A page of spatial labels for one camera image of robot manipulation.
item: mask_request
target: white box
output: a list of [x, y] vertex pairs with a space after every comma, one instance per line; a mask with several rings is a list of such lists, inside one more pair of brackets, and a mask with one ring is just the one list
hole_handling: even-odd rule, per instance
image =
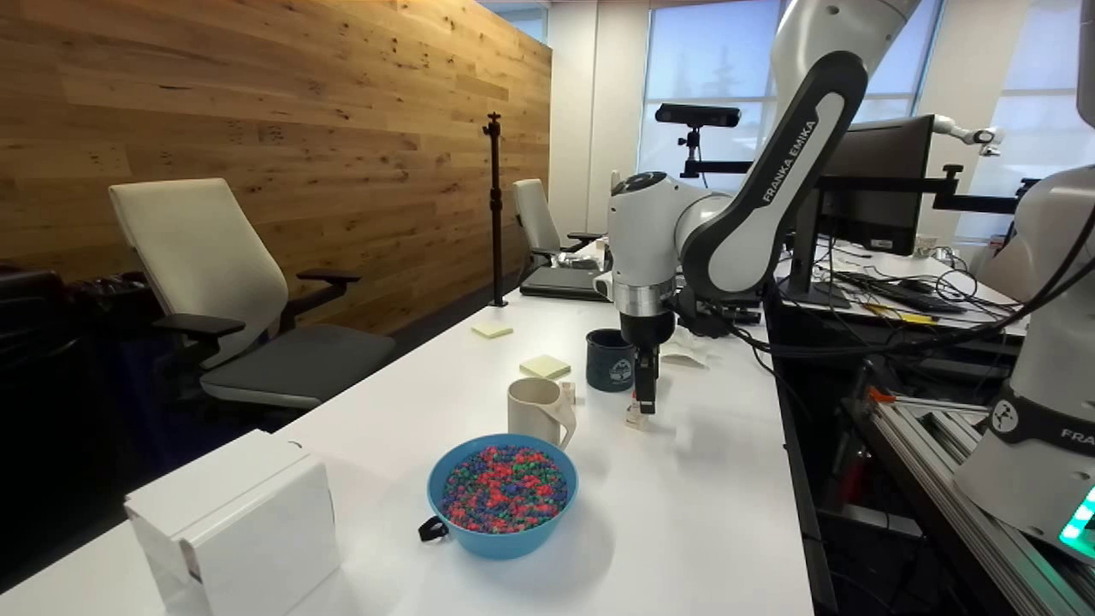
[[140, 486], [127, 512], [168, 610], [282, 616], [340, 569], [321, 463], [265, 433]]

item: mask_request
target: colorful candy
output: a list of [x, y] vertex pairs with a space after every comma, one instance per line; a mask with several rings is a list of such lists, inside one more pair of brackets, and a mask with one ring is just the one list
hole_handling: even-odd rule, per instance
[[568, 484], [539, 447], [489, 446], [454, 463], [440, 511], [479, 534], [520, 534], [568, 502]]

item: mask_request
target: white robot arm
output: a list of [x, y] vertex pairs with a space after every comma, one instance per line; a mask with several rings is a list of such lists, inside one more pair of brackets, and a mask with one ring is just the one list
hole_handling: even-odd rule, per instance
[[773, 47], [779, 123], [740, 195], [706, 195], [666, 175], [634, 175], [612, 188], [612, 300], [638, 347], [638, 404], [655, 414], [658, 347], [672, 337], [666, 297], [755, 297], [784, 225], [819, 167], [849, 130], [869, 71], [922, 0], [794, 0]]

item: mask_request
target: white cup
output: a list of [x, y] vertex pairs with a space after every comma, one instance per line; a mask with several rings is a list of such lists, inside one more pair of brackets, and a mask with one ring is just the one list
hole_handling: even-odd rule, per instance
[[513, 380], [505, 393], [505, 420], [513, 434], [529, 434], [565, 447], [580, 428], [574, 388], [553, 380]]

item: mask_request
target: computer monitor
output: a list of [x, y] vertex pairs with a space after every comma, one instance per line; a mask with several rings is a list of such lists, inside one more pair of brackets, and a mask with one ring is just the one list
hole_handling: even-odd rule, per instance
[[826, 160], [794, 223], [794, 268], [784, 297], [812, 305], [844, 305], [826, 287], [812, 287], [819, 232], [851, 241], [869, 251], [914, 253], [922, 195], [899, 188], [923, 183], [933, 115], [891, 123], [854, 123]]
[[893, 123], [854, 123], [820, 167], [820, 188], [808, 192], [819, 210], [819, 232], [869, 251], [914, 253], [923, 192], [826, 188], [826, 179], [917, 183], [927, 167], [933, 115]]

